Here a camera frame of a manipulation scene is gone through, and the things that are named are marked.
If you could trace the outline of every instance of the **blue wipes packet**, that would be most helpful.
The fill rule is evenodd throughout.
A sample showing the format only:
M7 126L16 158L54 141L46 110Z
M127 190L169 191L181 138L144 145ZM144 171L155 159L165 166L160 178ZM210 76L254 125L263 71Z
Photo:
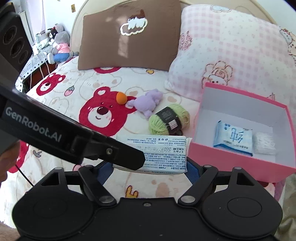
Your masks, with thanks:
M216 126L214 147L222 146L229 150L253 156L252 130L232 126L219 121Z

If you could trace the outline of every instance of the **chinese character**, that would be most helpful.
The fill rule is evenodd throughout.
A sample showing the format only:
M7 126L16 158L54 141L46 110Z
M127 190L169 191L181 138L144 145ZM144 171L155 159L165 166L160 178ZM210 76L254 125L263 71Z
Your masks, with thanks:
M232 139L232 141L236 140L238 141L239 143L241 142L241 140L243 139L242 136L243 136L243 131L237 133L237 130L235 128L232 128L231 129L231 137L230 139Z

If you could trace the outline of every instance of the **purple plush toy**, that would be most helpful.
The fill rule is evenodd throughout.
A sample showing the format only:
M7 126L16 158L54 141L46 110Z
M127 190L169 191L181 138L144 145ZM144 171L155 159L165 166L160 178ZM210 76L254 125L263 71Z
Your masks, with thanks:
M139 96L135 100L130 100L126 104L129 107L135 107L138 111L143 112L146 119L153 115L152 111L162 99L163 93L157 89L146 92L145 95Z

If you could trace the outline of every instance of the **gray stuffed animal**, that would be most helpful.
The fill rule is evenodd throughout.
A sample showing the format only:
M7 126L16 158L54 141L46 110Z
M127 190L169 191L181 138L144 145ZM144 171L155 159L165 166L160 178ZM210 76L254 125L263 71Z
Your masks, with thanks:
M60 63L66 61L69 57L78 56L78 52L73 52L69 48L70 35L64 31L64 27L60 24L55 25L58 32L54 38L55 44L51 53L47 55L49 64Z

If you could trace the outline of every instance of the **black mechanical base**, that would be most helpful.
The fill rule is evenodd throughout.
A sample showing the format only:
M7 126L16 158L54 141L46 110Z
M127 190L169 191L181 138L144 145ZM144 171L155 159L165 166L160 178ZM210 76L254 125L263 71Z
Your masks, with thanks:
M76 172L55 168L13 209L19 241L276 240L281 207L246 171L219 172L190 159L187 169L192 187L178 203L174 198L121 198L117 203L103 187L112 164ZM214 193L217 185L227 184ZM80 185L84 195L67 185Z

